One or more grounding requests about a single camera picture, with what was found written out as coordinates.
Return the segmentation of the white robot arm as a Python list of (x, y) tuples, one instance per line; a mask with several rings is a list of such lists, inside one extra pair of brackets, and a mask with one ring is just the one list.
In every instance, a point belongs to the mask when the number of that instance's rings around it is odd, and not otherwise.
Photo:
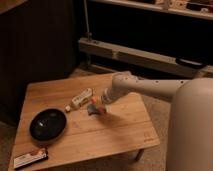
[(114, 103), (132, 92), (171, 101), (166, 171), (213, 171), (213, 78), (141, 80), (116, 73), (101, 100)]

